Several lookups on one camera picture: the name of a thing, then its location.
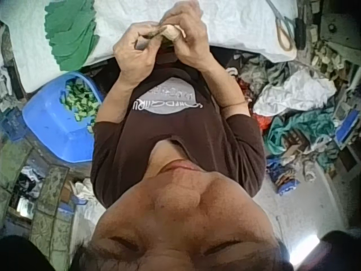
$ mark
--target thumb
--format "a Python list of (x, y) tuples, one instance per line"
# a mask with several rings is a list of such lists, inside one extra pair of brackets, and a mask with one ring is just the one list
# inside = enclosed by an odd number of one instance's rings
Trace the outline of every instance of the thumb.
[(159, 47), (162, 44), (163, 36), (162, 35), (156, 35), (153, 37), (148, 44), (147, 50), (151, 55), (156, 55)]

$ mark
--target eye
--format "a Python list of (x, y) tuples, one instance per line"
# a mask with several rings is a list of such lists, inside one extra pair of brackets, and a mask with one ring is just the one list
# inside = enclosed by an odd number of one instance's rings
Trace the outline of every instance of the eye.
[(139, 247), (131, 241), (128, 241), (128, 240), (118, 237), (118, 236), (113, 236), (113, 237), (110, 237), (109, 239), (114, 242), (122, 244), (129, 250), (132, 250), (134, 252), (139, 252)]
[(239, 244), (241, 243), (240, 241), (228, 241), (228, 242), (224, 242), (224, 243), (221, 243), (221, 244), (218, 244), (216, 246), (213, 246), (209, 249), (207, 249), (205, 252), (204, 252), (204, 256), (208, 256), (210, 254), (214, 254), (214, 253), (217, 253), (221, 250), (224, 250), (225, 248), (229, 247), (229, 246), (233, 246), (234, 244)]

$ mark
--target neck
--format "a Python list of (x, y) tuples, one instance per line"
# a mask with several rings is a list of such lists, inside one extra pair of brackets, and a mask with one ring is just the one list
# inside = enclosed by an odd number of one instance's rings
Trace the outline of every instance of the neck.
[(149, 156), (148, 167), (143, 178), (151, 178), (158, 175), (163, 167), (180, 159), (188, 159), (180, 146), (171, 143), (169, 140), (158, 142)]

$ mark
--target mouth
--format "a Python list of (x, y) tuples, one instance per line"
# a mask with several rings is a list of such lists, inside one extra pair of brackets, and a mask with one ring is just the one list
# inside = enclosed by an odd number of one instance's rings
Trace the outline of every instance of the mouth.
[(186, 169), (189, 171), (200, 171), (203, 172), (204, 170), (198, 167), (196, 164), (188, 161), (188, 160), (176, 160), (173, 162), (168, 163), (166, 166), (164, 166), (159, 173), (164, 173), (167, 171), (173, 171), (175, 169)]

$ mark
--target blue plastic basin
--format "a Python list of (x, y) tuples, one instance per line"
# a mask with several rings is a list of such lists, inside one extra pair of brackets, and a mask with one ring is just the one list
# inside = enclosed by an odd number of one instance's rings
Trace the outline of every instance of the blue plastic basin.
[(92, 79), (79, 72), (71, 72), (49, 82), (23, 108), (23, 117), (29, 129), (52, 153), (70, 163), (91, 161), (94, 149), (94, 136), (86, 129), (90, 117), (77, 122), (74, 113), (59, 101), (60, 94), (67, 92), (66, 82), (78, 77), (84, 80), (101, 103), (103, 97)]

